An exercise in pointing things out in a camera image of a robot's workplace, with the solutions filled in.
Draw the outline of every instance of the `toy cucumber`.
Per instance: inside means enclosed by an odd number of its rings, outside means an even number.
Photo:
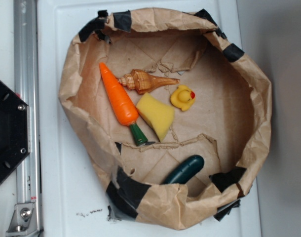
[[[199,155],[192,155],[175,168],[162,184],[185,184],[204,166],[204,159]]]

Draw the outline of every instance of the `seashell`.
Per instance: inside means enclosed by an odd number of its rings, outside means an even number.
[[[135,89],[139,94],[150,92],[163,85],[175,85],[179,81],[179,79],[153,76],[139,69],[133,69],[130,74],[125,74],[119,79],[123,86],[129,90]]]

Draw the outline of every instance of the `aluminum rail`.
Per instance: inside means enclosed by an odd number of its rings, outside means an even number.
[[[30,107],[28,133],[30,154],[17,167],[17,205],[6,236],[37,236],[42,233],[41,176],[39,155],[38,116],[38,39],[37,3],[35,0],[14,0],[14,73],[15,92]],[[27,211],[31,215],[29,226],[20,227],[19,221],[27,222]]]

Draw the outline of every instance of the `orange carrot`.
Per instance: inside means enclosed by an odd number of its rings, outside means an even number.
[[[136,124],[139,113],[123,86],[104,63],[99,64],[102,81],[105,85],[108,98],[119,123],[129,126],[136,145],[147,142],[147,138]]]

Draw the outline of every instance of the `rubber duck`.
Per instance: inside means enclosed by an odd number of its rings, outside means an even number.
[[[179,85],[170,96],[170,102],[182,111],[187,111],[195,102],[195,93],[186,85]]]

